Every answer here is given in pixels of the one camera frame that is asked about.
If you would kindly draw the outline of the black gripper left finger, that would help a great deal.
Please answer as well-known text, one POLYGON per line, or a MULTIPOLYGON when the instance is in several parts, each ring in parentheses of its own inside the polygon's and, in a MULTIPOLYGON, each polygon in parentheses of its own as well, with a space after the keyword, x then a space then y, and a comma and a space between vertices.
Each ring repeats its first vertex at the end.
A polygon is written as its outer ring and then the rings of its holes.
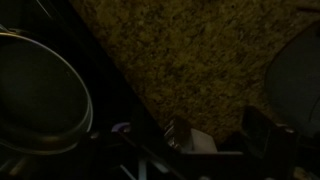
POLYGON ((142 152, 157 160, 164 160, 167 150, 163 132, 145 107, 133 107, 131 123, 134 140, 142 152))

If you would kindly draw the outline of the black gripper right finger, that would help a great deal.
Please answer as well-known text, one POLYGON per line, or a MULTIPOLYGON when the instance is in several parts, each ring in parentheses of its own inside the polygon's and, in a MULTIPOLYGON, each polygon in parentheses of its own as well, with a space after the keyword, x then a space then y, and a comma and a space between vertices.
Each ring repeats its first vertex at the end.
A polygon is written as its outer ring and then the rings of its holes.
POLYGON ((242 130, 250 153, 262 167, 290 167, 294 164, 294 133, 279 126, 256 107, 247 106, 242 130))

